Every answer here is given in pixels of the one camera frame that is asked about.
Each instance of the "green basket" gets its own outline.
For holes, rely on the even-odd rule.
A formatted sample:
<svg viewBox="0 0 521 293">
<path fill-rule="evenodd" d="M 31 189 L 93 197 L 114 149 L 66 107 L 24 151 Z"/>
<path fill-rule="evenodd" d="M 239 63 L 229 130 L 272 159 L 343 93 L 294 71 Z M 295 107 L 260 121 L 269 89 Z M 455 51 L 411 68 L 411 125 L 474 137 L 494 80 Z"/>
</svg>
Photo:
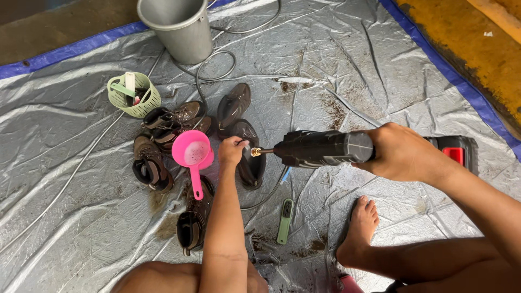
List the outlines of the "green basket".
<svg viewBox="0 0 521 293">
<path fill-rule="evenodd" d="M 161 106 L 161 96 L 157 92 L 154 85 L 150 82 L 150 79 L 146 75 L 139 72 L 134 72 L 135 75 L 135 87 L 136 88 L 148 88 L 145 96 L 150 92 L 150 97 L 145 102 L 140 102 L 136 106 L 128 107 L 126 95 L 110 88 L 110 85 L 119 80 L 117 83 L 125 86 L 125 75 L 116 76 L 111 78 L 107 83 L 108 99 L 112 105 L 125 111 L 127 114 L 137 118 L 145 117 L 152 109 Z"/>
</svg>

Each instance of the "wet shoe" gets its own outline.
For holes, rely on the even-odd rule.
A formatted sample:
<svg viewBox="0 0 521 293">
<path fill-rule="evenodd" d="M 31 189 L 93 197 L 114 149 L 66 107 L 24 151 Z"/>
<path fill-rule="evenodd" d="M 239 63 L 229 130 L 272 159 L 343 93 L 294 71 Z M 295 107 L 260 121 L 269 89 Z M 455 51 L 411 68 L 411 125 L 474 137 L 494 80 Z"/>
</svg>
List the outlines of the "wet shoe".
<svg viewBox="0 0 521 293">
<path fill-rule="evenodd" d="M 140 134 L 134 139 L 134 163 L 132 170 L 139 182 L 159 193 L 172 189 L 173 179 L 163 164 L 161 151 L 150 141 L 150 136 Z"/>
<path fill-rule="evenodd" d="M 203 187 L 203 199 L 196 200 L 190 185 L 187 193 L 187 210 L 181 213 L 177 220 L 177 239 L 183 248 L 183 254 L 188 257 L 190 251 L 203 249 L 208 216 L 215 196 L 214 185 L 203 175 L 201 175 L 201 186 Z"/>
<path fill-rule="evenodd" d="M 257 157 L 251 156 L 251 149 L 259 146 L 259 138 L 255 129 L 248 121 L 239 119 L 230 127 L 230 136 L 238 136 L 250 141 L 242 150 L 242 158 L 237 165 L 237 169 L 239 170 L 242 186 L 247 190 L 255 190 L 262 185 L 262 176 L 266 169 L 266 154 Z"/>
<path fill-rule="evenodd" d="M 252 100 L 250 87 L 246 83 L 237 84 L 229 94 L 222 97 L 217 108 L 217 121 L 219 128 L 217 136 L 224 140 L 230 137 L 230 126 L 236 120 L 242 117 Z"/>
<path fill-rule="evenodd" d="M 145 118 L 141 127 L 147 129 L 155 129 L 163 123 L 175 120 L 179 123 L 186 122 L 195 117 L 201 117 L 204 113 L 204 105 L 199 101 L 191 101 L 182 103 L 177 109 L 170 111 L 165 107 L 158 107 L 150 111 Z"/>
<path fill-rule="evenodd" d="M 177 123 L 176 121 L 163 123 L 152 131 L 152 141 L 157 143 L 161 151 L 172 156 L 173 141 L 181 133 L 191 130 L 199 119 L 199 117 L 196 117 L 182 124 Z M 215 117 L 206 116 L 195 130 L 199 130 L 209 137 L 214 133 L 216 125 L 217 121 L 215 120 Z"/>
</svg>

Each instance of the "pink handle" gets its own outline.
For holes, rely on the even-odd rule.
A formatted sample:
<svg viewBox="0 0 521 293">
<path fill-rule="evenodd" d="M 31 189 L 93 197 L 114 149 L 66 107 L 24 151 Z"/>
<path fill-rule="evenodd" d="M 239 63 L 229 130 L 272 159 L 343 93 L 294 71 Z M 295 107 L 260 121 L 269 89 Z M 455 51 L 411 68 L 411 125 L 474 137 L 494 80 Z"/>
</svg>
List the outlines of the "pink handle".
<svg viewBox="0 0 521 293">
<path fill-rule="evenodd" d="M 194 190 L 195 199 L 203 199 L 203 187 L 201 186 L 201 178 L 199 177 L 199 167 L 197 165 L 190 166 L 190 176 L 192 179 L 192 188 Z"/>
</svg>

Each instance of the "person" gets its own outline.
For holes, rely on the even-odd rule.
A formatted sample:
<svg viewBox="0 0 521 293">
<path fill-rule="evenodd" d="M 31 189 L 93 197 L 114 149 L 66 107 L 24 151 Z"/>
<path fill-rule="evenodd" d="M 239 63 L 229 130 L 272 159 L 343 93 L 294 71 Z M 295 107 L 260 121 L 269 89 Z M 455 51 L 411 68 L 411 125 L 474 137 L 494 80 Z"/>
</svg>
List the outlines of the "person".
<svg viewBox="0 0 521 293">
<path fill-rule="evenodd" d="M 393 247 L 370 245 L 379 223 L 376 204 L 360 197 L 338 262 L 399 280 L 387 292 L 514 292 L 521 288 L 521 203 L 497 191 L 434 148 L 413 130 L 387 123 L 367 130 L 374 160 L 353 164 L 397 181 L 420 181 L 445 192 L 483 232 L 482 238 L 443 239 Z M 147 262 L 112 292 L 267 292 L 244 245 L 234 172 L 243 142 L 219 148 L 219 186 L 199 264 Z"/>
</svg>

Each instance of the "pink scoop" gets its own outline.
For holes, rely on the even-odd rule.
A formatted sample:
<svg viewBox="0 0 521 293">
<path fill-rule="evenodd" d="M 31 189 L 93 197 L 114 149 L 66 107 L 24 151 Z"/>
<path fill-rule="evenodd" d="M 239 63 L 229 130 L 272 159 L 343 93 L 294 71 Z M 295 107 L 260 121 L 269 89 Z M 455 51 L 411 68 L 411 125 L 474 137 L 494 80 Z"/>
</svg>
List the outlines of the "pink scoop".
<svg viewBox="0 0 521 293">
<path fill-rule="evenodd" d="M 173 141 L 172 157 L 176 163 L 190 169 L 194 197 L 197 200 L 203 199 L 199 170 L 208 168 L 215 157 L 208 137 L 199 130 L 181 133 Z"/>
</svg>

